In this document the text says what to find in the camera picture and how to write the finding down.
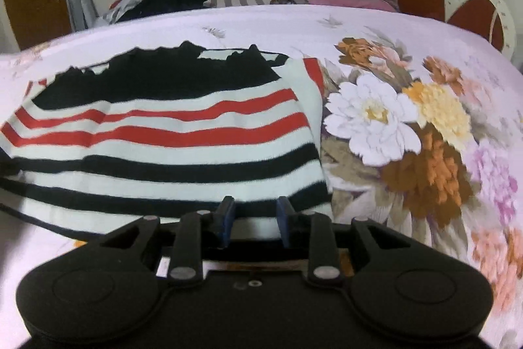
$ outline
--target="striped fabric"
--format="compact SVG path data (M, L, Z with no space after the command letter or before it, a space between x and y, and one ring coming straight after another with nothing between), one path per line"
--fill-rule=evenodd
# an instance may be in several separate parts
M245 7L249 5L269 5L270 0L208 0L205 5L211 8Z
M82 238L212 211L227 195L235 238L277 238L279 196L330 215L308 119L280 77L300 68L319 93L315 60L185 42L35 82L1 129L0 158L22 172L0 179L0 203Z

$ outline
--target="screw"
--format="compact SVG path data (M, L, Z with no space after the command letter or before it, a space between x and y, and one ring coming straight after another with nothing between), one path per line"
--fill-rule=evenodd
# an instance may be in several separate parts
M334 279L338 278L339 269L334 266L318 266L313 273L319 279Z
M196 271L188 266L177 266L171 270L169 275L174 279L189 280L196 276Z

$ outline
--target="brown flower print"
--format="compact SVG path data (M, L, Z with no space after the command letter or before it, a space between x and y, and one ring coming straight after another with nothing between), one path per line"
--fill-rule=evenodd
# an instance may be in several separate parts
M369 57L375 55L371 43L365 39L354 39L354 37L345 37L336 45L336 49L343 54L339 57L339 62L342 64L370 67L372 63L369 61Z
M516 229L478 230L471 237L472 259L479 262L479 269L494 293L492 312L506 312L513 305L517 281L521 279L523 233Z
M472 196L461 156L443 140L428 123L423 129L412 128L422 142L419 154L405 153L398 162L390 162L381 170L381 178L389 190L405 193L404 209L413 217L432 216L440 228L461 215L461 205Z
M463 95L462 76L459 68L451 66L438 57L426 57L423 67L430 71L430 77L439 84L448 84L457 96Z

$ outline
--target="striped garment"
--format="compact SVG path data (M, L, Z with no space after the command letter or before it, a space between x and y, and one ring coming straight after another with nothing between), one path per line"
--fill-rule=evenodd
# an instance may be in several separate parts
M237 239L278 238L279 196L331 216L312 120L289 78L321 108L316 60L255 45L134 49L35 82L1 129L0 159L22 172L0 178L0 203L83 239L143 215L212 211L227 195Z
M270 0L208 0L204 5L211 8L246 7L252 5L270 5Z

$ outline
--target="flower center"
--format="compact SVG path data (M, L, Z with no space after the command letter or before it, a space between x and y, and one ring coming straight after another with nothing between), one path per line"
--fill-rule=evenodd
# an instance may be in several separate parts
M374 99L369 99L363 104L363 113L368 120L377 120L383 124L389 124L387 118L389 110L383 104Z

